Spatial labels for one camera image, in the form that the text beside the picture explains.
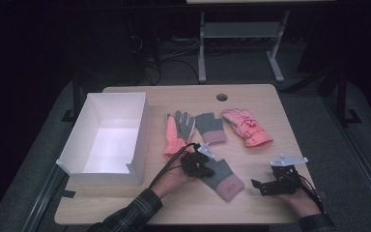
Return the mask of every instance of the open box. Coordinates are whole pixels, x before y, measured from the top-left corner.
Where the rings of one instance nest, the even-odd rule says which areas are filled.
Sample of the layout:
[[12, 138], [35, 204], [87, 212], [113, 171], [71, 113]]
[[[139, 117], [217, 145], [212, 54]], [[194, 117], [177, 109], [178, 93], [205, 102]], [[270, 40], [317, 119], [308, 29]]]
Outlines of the open box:
[[146, 93], [91, 93], [56, 163], [80, 185], [140, 186], [151, 115]]

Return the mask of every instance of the person's hand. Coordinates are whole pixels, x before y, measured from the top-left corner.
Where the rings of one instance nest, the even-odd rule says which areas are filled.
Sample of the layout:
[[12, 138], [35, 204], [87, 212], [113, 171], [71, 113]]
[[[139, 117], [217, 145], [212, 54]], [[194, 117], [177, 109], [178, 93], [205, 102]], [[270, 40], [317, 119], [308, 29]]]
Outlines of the person's hand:
[[[302, 183], [309, 189], [309, 185], [304, 180]], [[285, 201], [301, 218], [322, 213], [317, 204], [301, 188], [294, 194], [280, 194], [275, 197]]]
[[166, 194], [180, 189], [186, 183], [197, 180], [197, 178], [187, 176], [181, 168], [179, 156], [171, 165], [169, 171], [162, 175], [151, 187], [151, 190], [161, 199]]

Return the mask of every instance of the wooden tabletop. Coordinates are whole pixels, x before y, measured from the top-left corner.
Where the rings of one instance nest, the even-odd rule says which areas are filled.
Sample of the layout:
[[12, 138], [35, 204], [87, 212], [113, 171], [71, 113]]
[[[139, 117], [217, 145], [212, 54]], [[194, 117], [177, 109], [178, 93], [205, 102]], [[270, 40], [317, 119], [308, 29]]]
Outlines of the wooden tabletop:
[[[109, 87], [104, 93], [145, 92], [152, 113], [152, 132], [144, 182], [139, 187], [81, 186], [69, 180], [66, 191], [73, 198], [63, 197], [55, 215], [60, 224], [88, 224], [103, 221], [124, 208], [154, 179], [166, 160], [162, 152], [166, 145], [165, 115], [176, 110], [193, 116], [213, 112], [216, 118], [224, 109], [245, 108], [273, 137], [272, 145], [263, 150], [251, 150], [224, 120], [228, 137], [225, 144], [211, 147], [216, 160], [226, 159], [234, 173], [245, 183], [245, 189], [231, 202], [221, 199], [201, 181], [187, 184], [181, 190], [163, 198], [163, 208], [151, 224], [270, 224], [298, 222], [298, 218], [278, 199], [261, 196], [250, 180], [274, 181], [270, 161], [280, 154], [302, 157], [281, 101], [272, 85], [187, 85]], [[227, 101], [219, 101], [218, 94]], [[192, 142], [203, 143], [198, 130]], [[306, 164], [296, 165], [300, 175], [311, 180]]]

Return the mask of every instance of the pink and grey glove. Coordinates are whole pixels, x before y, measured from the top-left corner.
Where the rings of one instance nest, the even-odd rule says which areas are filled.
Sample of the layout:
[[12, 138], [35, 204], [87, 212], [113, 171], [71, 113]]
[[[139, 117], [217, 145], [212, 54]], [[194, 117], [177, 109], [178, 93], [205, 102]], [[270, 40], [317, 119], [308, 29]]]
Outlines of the pink and grey glove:
[[233, 131], [245, 139], [245, 146], [251, 149], [263, 149], [270, 146], [273, 139], [258, 125], [257, 121], [246, 109], [226, 109], [222, 116], [227, 119]]
[[204, 143], [213, 145], [227, 141], [227, 136], [222, 126], [222, 119], [216, 119], [213, 113], [195, 116], [195, 121], [195, 128], [200, 132]]
[[203, 177], [201, 181], [225, 201], [231, 201], [237, 193], [245, 188], [243, 181], [234, 174], [225, 159], [220, 161], [210, 159], [205, 165], [214, 171], [214, 175]]
[[167, 114], [167, 130], [165, 138], [167, 146], [164, 149], [164, 157], [170, 160], [182, 147], [184, 147], [191, 136], [194, 134], [195, 119], [190, 117], [187, 112], [176, 112], [176, 118]]

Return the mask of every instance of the pink glove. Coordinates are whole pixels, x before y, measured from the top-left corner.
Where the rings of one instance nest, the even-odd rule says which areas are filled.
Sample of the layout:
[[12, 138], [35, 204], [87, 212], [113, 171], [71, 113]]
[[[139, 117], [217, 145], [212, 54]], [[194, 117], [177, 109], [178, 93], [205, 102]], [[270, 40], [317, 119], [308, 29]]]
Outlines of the pink glove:
[[167, 131], [165, 133], [167, 139], [167, 147], [164, 150], [164, 156], [170, 160], [174, 154], [176, 154], [182, 147], [186, 145], [186, 142], [182, 138], [177, 137], [177, 125], [173, 116], [167, 116]]
[[245, 139], [245, 146], [250, 149], [263, 149], [270, 146], [273, 139], [258, 125], [251, 113], [246, 109], [226, 109], [222, 116], [227, 119], [233, 131]]

